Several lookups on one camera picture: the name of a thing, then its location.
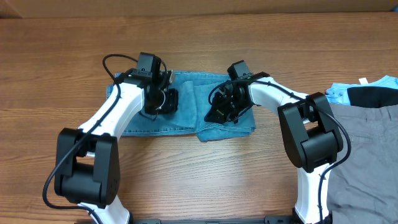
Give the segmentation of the light blue denim jeans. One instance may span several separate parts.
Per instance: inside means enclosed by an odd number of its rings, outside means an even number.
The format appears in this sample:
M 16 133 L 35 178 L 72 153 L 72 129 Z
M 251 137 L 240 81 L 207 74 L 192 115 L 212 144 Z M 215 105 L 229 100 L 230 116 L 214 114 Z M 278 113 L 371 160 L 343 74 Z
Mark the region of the light blue denim jeans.
M 225 74 L 177 71 L 172 88 L 178 90 L 178 108 L 173 114 L 137 114 L 126 126 L 123 136 L 175 136 L 196 134 L 200 141 L 245 137 L 256 128 L 253 110 L 234 123 L 209 123 L 204 120 L 211 106 L 208 95 L 215 86 L 229 80 Z

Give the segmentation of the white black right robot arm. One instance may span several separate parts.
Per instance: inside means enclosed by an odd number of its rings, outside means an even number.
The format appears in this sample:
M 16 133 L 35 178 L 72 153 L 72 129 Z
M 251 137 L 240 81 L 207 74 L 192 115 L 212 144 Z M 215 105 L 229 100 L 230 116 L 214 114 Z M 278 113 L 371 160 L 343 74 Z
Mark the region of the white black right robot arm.
M 276 114 L 285 152 L 297 168 L 297 201 L 289 222 L 331 223 L 326 204 L 328 179 L 343 140 L 325 95 L 293 91 L 265 72 L 252 73 L 243 60 L 227 72 L 229 80 L 208 95 L 211 108 L 205 121 L 237 123 L 254 105 Z

